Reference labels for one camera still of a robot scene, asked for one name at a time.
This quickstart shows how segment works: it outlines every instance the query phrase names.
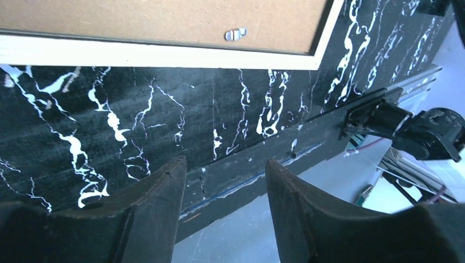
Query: black marble wall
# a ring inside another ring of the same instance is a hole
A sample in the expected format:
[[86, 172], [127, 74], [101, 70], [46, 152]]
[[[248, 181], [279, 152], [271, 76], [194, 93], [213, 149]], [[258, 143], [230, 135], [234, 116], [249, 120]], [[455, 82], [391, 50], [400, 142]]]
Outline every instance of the black marble wall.
[[0, 65], [0, 200], [81, 208], [175, 156], [203, 170], [413, 75], [453, 22], [424, 4], [347, 0], [318, 71]]

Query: white picture frame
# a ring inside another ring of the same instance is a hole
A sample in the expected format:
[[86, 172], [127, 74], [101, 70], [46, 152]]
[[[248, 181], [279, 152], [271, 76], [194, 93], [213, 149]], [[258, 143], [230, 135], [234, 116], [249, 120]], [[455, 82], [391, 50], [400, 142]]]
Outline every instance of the white picture frame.
[[314, 55], [0, 35], [0, 64], [317, 70], [344, 0], [334, 0]]

